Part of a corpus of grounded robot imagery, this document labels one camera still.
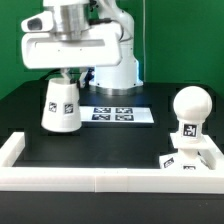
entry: white block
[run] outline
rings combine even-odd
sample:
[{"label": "white block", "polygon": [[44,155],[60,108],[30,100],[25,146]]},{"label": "white block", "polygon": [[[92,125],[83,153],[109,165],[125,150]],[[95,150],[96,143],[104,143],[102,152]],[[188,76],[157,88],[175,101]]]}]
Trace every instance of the white block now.
[{"label": "white block", "polygon": [[127,192],[127,169],[97,169],[95,192]]},{"label": "white block", "polygon": [[0,167],[11,167],[24,147],[24,133],[14,132],[0,149]]}]

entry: white cup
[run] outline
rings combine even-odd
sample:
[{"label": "white cup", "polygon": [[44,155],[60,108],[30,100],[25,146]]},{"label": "white cup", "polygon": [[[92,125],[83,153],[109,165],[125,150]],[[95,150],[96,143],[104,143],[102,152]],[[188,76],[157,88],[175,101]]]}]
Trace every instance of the white cup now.
[{"label": "white cup", "polygon": [[79,89],[65,78],[49,80],[42,127],[54,132],[72,132],[81,127]]}]

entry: black tabletop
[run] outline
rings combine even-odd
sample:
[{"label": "black tabletop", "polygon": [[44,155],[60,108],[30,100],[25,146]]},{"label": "black tabletop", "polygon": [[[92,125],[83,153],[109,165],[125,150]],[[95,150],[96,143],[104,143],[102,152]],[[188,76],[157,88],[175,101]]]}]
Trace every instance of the black tabletop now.
[{"label": "black tabletop", "polygon": [[[0,101],[0,143],[24,131],[17,167],[159,168],[159,156],[175,152],[169,133],[178,122],[172,103],[189,84],[145,83],[130,96],[80,90],[81,106],[149,107],[153,124],[83,122],[76,132],[44,130],[47,81],[26,82]],[[224,100],[211,88],[213,109],[203,125],[224,152]],[[223,195],[145,193],[0,192],[2,223],[222,223]]]}]

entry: white ball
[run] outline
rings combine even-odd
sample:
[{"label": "white ball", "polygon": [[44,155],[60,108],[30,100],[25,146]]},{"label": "white ball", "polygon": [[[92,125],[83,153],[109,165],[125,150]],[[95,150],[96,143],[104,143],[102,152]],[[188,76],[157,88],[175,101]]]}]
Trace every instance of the white ball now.
[{"label": "white ball", "polygon": [[199,124],[203,123],[210,114],[212,100],[204,89],[190,86],[176,95],[173,107],[178,120]]}]

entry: green background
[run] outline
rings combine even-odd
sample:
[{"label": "green background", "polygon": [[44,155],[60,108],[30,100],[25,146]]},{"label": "green background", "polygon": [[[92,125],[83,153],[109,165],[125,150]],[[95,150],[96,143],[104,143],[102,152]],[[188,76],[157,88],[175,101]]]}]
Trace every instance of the green background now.
[{"label": "green background", "polygon": [[[117,2],[135,19],[141,79],[207,84],[224,96],[223,0],[145,0],[145,43],[143,1]],[[42,0],[0,2],[0,98],[46,73],[26,69],[20,50],[21,21],[42,10]]]}]

